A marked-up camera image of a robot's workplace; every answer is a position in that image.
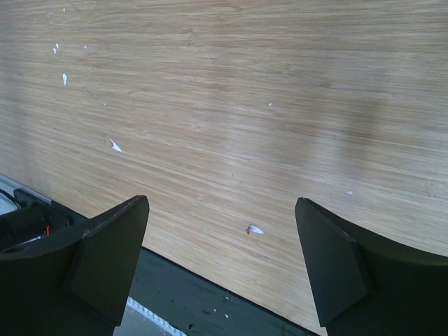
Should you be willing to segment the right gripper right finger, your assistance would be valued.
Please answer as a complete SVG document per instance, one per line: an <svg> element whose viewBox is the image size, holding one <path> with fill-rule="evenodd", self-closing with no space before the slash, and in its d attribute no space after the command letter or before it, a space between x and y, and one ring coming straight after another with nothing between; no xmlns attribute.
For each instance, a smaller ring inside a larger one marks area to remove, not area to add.
<svg viewBox="0 0 448 336"><path fill-rule="evenodd" d="M295 205L318 322L328 335L446 335L447 257Z"/></svg>

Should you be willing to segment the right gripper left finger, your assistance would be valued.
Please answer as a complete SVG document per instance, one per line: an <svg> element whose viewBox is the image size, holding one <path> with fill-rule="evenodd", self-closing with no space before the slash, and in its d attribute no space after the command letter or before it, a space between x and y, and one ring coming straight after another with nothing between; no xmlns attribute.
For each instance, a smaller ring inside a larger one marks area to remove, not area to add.
<svg viewBox="0 0 448 336"><path fill-rule="evenodd" d="M147 222L148 199L137 195L1 252L1 334L112 335Z"/></svg>

